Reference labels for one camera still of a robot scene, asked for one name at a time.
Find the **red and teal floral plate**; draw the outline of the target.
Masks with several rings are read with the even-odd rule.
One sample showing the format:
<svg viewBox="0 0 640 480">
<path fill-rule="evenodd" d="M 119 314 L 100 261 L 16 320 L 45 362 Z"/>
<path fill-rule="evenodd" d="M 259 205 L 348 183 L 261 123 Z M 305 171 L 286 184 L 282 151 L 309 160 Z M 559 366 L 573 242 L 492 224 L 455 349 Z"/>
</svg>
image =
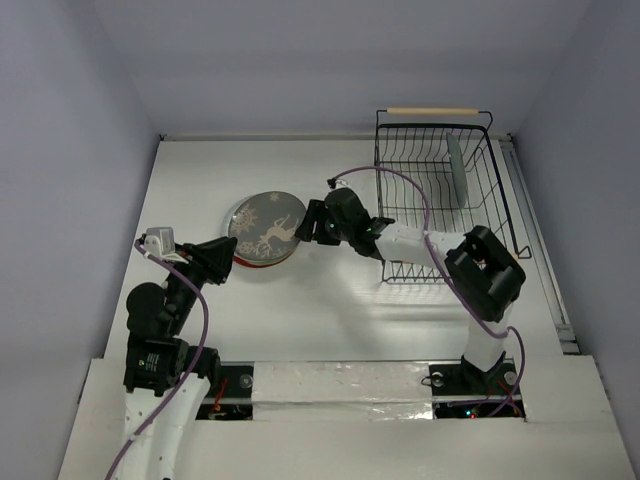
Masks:
<svg viewBox="0 0 640 480">
<path fill-rule="evenodd" d="M 273 267 L 275 265 L 277 265 L 278 263 L 281 262 L 275 262 L 275 263 L 251 263 L 251 262 L 247 262 L 244 259 L 241 259 L 239 257 L 234 256 L 233 261 L 235 262 L 235 264 L 244 267 L 244 268 L 250 268 L 250 269 L 265 269 L 265 268 L 270 268 Z"/>
</svg>

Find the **blue floral rimmed plate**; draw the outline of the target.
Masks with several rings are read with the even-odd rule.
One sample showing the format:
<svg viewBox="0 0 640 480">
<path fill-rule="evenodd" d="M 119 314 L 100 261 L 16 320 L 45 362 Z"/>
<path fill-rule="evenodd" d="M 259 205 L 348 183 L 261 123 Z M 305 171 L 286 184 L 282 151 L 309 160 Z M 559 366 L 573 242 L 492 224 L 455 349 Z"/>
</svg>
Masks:
<svg viewBox="0 0 640 480">
<path fill-rule="evenodd" d="M 459 141 L 449 132 L 446 133 L 446 142 L 456 202 L 459 208 L 465 208 L 468 202 L 468 182 L 461 146 Z"/>
</svg>

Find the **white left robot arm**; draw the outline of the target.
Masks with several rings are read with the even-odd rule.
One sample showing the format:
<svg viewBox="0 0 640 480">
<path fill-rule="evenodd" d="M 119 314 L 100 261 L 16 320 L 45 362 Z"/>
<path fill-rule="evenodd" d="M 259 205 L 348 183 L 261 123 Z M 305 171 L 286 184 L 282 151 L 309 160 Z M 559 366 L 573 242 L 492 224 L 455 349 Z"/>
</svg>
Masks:
<svg viewBox="0 0 640 480">
<path fill-rule="evenodd" d="M 210 312 L 202 289 L 227 281 L 236 245 L 227 236 L 178 244 L 170 227 L 135 240 L 135 250 L 168 275 L 126 298 L 123 445 L 107 478 L 175 478 L 203 400 L 224 383 L 219 353 L 205 344 Z"/>
</svg>

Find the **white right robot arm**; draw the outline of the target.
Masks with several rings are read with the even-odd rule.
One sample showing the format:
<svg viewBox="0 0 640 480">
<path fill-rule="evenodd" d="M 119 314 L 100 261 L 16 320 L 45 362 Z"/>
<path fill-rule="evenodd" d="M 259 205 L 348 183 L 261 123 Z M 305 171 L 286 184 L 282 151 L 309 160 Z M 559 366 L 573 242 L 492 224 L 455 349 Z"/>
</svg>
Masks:
<svg viewBox="0 0 640 480">
<path fill-rule="evenodd" d="M 371 216 L 353 190 L 339 188 L 309 202 L 295 237 L 321 245 L 346 242 L 363 257 L 439 272 L 471 316 L 460 360 L 462 384 L 484 393 L 496 381 L 505 359 L 508 317 L 526 274 L 489 228 L 457 234 L 410 227 Z"/>
</svg>

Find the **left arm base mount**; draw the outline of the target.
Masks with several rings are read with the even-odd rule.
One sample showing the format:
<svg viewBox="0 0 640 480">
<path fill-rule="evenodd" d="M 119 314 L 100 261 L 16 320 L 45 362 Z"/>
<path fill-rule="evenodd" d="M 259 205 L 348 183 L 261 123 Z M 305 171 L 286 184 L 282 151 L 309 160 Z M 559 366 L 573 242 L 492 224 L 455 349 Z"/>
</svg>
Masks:
<svg viewBox="0 0 640 480">
<path fill-rule="evenodd" d="M 253 363 L 223 363 L 220 383 L 199 407 L 196 419 L 208 421 L 249 421 L 253 419 Z"/>
</svg>

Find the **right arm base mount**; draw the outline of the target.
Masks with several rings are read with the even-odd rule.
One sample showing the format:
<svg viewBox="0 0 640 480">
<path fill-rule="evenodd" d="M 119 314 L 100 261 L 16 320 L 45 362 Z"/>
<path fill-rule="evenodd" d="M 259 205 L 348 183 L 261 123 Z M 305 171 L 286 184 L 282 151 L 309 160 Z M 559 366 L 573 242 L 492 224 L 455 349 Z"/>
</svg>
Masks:
<svg viewBox="0 0 640 480">
<path fill-rule="evenodd" d="M 519 418 L 525 406 L 518 372 L 512 362 L 503 364 L 488 385 L 472 385 L 457 363 L 430 364 L 420 384 L 431 392 L 436 419 Z"/>
</svg>

